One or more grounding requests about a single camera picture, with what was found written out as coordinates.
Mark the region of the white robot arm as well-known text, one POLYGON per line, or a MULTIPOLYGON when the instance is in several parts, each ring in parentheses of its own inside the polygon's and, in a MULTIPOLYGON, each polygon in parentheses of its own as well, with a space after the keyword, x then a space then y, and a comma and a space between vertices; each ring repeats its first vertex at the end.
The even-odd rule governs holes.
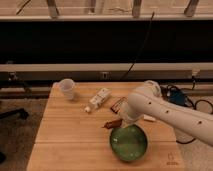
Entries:
POLYGON ((133 89, 119 110, 119 116, 128 125, 143 115, 157 118, 213 146, 213 116, 165 101, 159 84, 152 80, 133 89))

